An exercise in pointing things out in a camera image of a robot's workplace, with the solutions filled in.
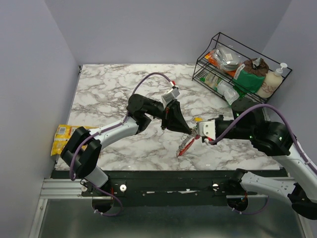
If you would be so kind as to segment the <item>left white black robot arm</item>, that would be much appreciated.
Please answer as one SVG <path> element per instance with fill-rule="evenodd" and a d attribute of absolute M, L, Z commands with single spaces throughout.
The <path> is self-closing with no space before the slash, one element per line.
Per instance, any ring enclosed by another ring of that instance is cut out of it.
<path fill-rule="evenodd" d="M 127 114 L 123 120 L 92 130 L 82 126 L 75 129 L 60 154 L 69 166 L 70 179 L 86 179 L 93 185 L 97 195 L 106 195 L 110 184 L 107 174 L 97 165 L 100 152 L 121 139 L 143 132 L 152 119 L 159 119 L 162 129 L 188 135 L 192 133 L 177 99 L 164 105 L 134 94 L 128 100 Z"/>

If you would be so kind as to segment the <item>keyring with keys red tag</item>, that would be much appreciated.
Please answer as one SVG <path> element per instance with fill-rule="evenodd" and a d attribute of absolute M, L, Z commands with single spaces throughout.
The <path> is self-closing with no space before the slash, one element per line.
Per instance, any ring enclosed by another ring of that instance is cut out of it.
<path fill-rule="evenodd" d="M 183 156 L 187 150 L 198 140 L 200 136 L 197 133 L 197 126 L 191 128 L 191 134 L 184 134 L 181 137 L 181 144 L 176 151 L 176 157 Z"/>

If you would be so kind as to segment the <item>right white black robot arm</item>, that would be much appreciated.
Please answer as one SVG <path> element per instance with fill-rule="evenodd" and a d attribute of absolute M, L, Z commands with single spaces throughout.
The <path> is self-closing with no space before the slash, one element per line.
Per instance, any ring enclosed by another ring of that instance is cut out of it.
<path fill-rule="evenodd" d="M 289 204 L 299 215 L 317 218 L 317 166 L 306 155 L 285 117 L 268 104 L 256 104 L 243 98 L 232 105 L 233 120 L 218 116 L 215 120 L 215 140 L 249 140 L 254 148 L 271 156 L 293 177 L 294 182 L 282 182 L 236 169 L 227 188 L 233 194 L 243 190 L 267 195 Z"/>

